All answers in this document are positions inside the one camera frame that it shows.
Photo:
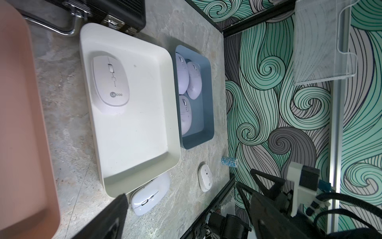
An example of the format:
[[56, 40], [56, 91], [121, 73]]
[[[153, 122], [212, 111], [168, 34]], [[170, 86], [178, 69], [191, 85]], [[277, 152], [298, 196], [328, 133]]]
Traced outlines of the white mouse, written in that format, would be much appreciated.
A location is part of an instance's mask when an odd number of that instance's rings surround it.
[[212, 173], [207, 164], [200, 166], [198, 170], [200, 188], [203, 192], [208, 192], [213, 186]]
[[143, 216], [148, 213], [164, 198], [169, 188], [170, 175], [166, 172], [134, 192], [130, 203], [135, 215]]
[[95, 88], [102, 102], [110, 107], [122, 107], [130, 99], [126, 72], [121, 62], [111, 56], [93, 58]]

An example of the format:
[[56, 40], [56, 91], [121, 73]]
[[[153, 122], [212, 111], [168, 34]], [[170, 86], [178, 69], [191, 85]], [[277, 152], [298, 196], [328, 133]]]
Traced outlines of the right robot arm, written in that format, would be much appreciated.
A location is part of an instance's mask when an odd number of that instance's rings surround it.
[[228, 214], [223, 216], [211, 213], [208, 228], [221, 239], [246, 239], [254, 232], [259, 239], [275, 239], [280, 233], [285, 219], [291, 215], [293, 190], [284, 192], [285, 179], [266, 174], [256, 169], [250, 170], [250, 175], [258, 185], [260, 192], [237, 182], [237, 190], [248, 216], [246, 223], [238, 216]]

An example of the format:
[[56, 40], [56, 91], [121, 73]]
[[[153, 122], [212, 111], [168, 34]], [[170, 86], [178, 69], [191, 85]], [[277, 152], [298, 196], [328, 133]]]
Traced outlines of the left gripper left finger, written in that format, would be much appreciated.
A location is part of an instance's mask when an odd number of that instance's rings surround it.
[[73, 239], [121, 239], [128, 210], [125, 194], [117, 196]]

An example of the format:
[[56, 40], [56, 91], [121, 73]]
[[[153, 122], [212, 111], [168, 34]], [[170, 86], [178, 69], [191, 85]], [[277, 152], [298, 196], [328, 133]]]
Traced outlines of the purple mouse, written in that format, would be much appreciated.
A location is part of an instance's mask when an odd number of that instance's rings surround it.
[[202, 92], [202, 76], [196, 63], [190, 61], [187, 63], [187, 67], [189, 71], [187, 94], [192, 100], [195, 100]]
[[189, 70], [185, 58], [176, 52], [179, 94], [183, 95], [189, 86]]
[[192, 124], [192, 109], [189, 99], [184, 95], [179, 95], [180, 116], [181, 116], [181, 132], [186, 134]]

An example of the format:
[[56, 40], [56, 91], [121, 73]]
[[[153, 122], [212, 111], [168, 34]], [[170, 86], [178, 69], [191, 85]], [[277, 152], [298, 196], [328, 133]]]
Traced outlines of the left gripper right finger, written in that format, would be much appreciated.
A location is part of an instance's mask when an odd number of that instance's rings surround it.
[[252, 194], [250, 217], [258, 239], [298, 238], [298, 229], [260, 193]]

